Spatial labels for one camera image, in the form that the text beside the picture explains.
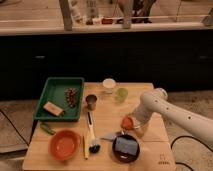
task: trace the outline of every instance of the tomato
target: tomato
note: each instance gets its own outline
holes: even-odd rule
[[[132,118],[129,116],[125,116],[121,122],[121,127],[126,130],[131,130],[133,129],[133,126],[134,124]]]

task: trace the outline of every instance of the orange bowl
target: orange bowl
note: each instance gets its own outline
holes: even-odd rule
[[[68,160],[80,146],[81,137],[71,130],[58,131],[50,140],[49,153],[56,160]]]

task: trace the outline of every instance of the cabinet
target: cabinet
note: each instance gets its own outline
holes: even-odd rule
[[[1,98],[38,98],[47,77],[113,77],[212,89],[213,30],[0,37]]]

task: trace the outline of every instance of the green plastic tray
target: green plastic tray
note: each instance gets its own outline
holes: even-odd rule
[[[66,101],[65,91],[68,88],[77,89],[77,101],[74,108],[70,108]],[[42,121],[78,121],[81,112],[83,88],[84,79],[80,77],[48,78],[38,102],[34,119]],[[61,107],[65,111],[65,113],[61,116],[52,115],[51,113],[43,109],[43,106],[47,101],[50,101],[55,105]]]

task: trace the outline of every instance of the green pepper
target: green pepper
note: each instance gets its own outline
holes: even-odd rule
[[[40,124],[40,127],[45,131],[47,132],[48,134],[50,135],[54,135],[55,134],[55,131],[53,131],[46,123],[42,122]]]

